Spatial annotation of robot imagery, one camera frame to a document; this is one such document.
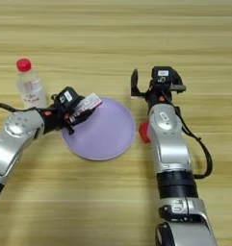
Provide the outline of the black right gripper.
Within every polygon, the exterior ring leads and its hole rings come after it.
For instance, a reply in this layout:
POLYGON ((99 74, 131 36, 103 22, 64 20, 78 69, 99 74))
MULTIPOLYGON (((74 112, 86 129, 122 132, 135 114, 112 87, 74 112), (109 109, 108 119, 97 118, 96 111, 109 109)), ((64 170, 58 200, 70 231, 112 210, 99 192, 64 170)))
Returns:
POLYGON ((138 89, 138 78, 138 69, 135 68, 131 75, 131 96, 145 97, 149 109, 158 104, 170 104, 172 101, 172 92, 182 93, 186 90, 184 85, 158 83, 151 80, 148 91, 140 92, 138 89))

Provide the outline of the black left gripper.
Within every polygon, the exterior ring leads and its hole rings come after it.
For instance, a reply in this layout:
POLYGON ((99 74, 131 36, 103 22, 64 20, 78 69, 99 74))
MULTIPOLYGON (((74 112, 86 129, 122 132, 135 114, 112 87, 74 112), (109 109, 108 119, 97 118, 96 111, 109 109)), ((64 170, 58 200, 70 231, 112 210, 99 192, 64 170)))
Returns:
POLYGON ((86 121, 94 112, 94 109, 82 111, 79 115, 74 115, 75 107, 84 99, 84 96, 75 95, 68 101, 64 95, 53 95, 54 103, 39 111, 44 122, 44 134, 52 131, 67 128, 68 134, 73 135, 74 126, 86 121))

